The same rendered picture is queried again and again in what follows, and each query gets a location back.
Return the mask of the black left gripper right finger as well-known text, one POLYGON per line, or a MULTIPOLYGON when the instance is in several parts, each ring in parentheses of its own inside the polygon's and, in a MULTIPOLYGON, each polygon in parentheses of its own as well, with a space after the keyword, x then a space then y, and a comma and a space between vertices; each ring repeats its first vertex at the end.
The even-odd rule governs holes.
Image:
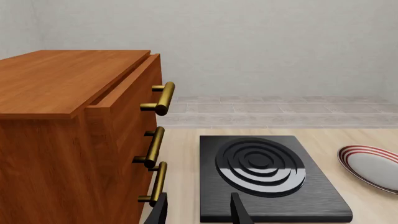
POLYGON ((230 210, 233 224, 254 224, 236 192, 231 193, 230 210))

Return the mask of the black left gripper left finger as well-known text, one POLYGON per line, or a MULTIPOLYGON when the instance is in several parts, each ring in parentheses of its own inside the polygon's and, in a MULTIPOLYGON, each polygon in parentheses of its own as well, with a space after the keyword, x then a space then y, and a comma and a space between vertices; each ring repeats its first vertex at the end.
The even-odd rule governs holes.
POLYGON ((161 193, 144 224, 165 224, 167 218, 167 210, 167 194, 161 193))

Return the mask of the flat black stove plate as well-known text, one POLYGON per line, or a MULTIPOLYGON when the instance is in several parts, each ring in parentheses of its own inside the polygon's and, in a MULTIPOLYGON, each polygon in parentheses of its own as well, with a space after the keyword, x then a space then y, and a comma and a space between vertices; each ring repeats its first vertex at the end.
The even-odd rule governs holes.
POLYGON ((353 213, 294 136, 200 136, 200 221, 231 222, 238 194, 256 223, 349 223, 353 213))

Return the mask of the white plate with red rings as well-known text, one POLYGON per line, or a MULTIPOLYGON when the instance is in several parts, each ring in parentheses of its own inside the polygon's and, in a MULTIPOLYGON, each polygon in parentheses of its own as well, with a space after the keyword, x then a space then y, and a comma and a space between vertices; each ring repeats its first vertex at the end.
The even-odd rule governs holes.
POLYGON ((348 145, 338 150, 337 157, 363 182, 398 195, 398 154, 367 145, 348 145))

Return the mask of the wooden cabinet drawer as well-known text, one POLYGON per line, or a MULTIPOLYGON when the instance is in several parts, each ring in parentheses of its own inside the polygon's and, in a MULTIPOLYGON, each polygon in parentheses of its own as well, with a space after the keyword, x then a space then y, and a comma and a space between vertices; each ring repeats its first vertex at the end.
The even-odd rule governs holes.
POLYGON ((152 85, 162 83, 160 55, 150 55, 107 95, 85 109, 91 143, 98 151, 123 151, 147 147, 147 130, 156 128, 155 113, 140 110, 142 103, 155 103, 152 85))

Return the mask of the wooden cabinet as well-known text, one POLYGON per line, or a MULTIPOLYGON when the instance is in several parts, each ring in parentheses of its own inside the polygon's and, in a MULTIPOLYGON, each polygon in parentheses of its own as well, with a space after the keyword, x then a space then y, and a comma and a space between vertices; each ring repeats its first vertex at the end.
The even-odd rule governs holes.
POLYGON ((132 160, 150 143, 94 149, 85 109, 150 55, 39 50, 0 60, 0 224, 139 223, 152 174, 132 160))

